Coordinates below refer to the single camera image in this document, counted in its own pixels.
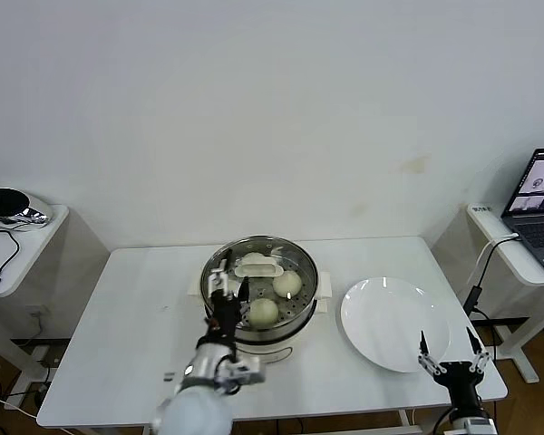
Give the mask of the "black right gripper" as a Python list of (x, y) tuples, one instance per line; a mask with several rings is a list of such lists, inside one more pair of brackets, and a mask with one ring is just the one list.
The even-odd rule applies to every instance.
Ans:
[(427, 371), (436, 383), (445, 387), (450, 395), (451, 403), (479, 403), (477, 385), (483, 380), (490, 354), (482, 348), (481, 341), (466, 328), (474, 358), (471, 362), (438, 363), (429, 352), (424, 331), (421, 331), (418, 363)]

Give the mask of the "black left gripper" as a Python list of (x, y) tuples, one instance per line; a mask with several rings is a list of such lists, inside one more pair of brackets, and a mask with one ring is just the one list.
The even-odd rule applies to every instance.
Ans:
[(244, 276), (235, 296), (235, 287), (230, 283), (229, 268), (232, 249), (226, 248), (209, 260), (208, 298), (213, 303), (213, 312), (208, 319), (206, 339), (236, 348), (236, 329), (241, 322), (241, 310), (249, 303), (249, 277)]

